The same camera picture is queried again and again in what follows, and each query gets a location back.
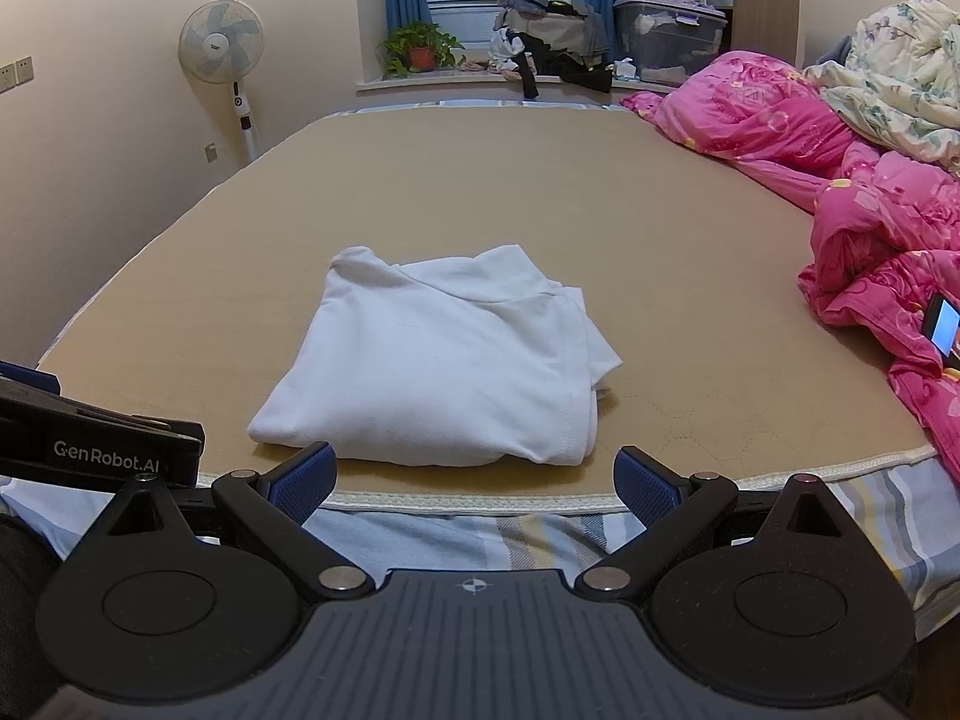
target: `beige mattress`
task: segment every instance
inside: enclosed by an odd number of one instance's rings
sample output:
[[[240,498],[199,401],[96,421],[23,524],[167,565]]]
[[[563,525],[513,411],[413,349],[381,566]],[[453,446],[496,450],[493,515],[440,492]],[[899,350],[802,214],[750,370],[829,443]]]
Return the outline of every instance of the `beige mattress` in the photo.
[[[522,245],[584,289],[624,361],[579,467],[344,460],[333,504],[413,512],[614,511],[611,462],[637,445],[676,471],[774,487],[932,454],[865,332],[822,327],[795,285],[810,218],[624,112],[425,107],[311,124],[148,245],[42,367],[64,394],[198,420],[202,471],[270,469],[253,414],[296,356],[329,260]]]

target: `fan pole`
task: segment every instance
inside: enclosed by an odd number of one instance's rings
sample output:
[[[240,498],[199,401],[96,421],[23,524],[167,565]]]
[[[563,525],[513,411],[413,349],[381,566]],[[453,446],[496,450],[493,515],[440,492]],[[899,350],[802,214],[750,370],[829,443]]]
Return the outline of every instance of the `fan pole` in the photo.
[[[253,140],[253,118],[250,114],[247,92],[244,90],[241,79],[233,81],[233,111],[240,119],[240,131],[243,133],[244,145],[247,147],[247,161],[253,162],[260,156],[260,152],[256,147],[256,141]]]

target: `pink comforter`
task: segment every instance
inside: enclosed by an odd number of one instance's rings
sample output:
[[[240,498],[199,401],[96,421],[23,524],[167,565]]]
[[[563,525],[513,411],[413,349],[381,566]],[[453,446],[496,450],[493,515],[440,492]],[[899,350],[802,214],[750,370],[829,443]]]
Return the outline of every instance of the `pink comforter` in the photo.
[[[795,68],[758,53],[725,53],[666,98],[640,92],[621,105],[810,214],[859,140]]]
[[[960,371],[944,371],[920,333],[933,293],[960,305],[960,183],[894,151],[881,156],[766,56],[729,53],[665,100],[640,93],[625,104],[813,213],[806,301],[825,324],[869,327],[895,356],[891,387],[960,482]]]

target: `phone screen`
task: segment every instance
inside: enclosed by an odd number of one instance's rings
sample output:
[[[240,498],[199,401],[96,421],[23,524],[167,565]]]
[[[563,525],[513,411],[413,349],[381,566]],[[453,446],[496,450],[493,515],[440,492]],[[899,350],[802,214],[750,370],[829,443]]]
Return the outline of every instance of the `phone screen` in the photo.
[[[940,304],[940,313],[933,325],[930,341],[933,341],[933,346],[936,346],[944,357],[949,354],[960,357],[960,314],[947,300]]]

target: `wall socket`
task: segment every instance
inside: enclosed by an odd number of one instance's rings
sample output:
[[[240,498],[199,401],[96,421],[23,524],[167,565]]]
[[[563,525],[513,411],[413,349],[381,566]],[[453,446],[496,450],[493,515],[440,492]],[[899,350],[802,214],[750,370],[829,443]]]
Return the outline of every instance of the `wall socket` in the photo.
[[[27,56],[16,61],[16,82],[26,83],[34,80],[34,57]]]
[[[0,94],[16,86],[16,69],[13,65],[0,67]]]

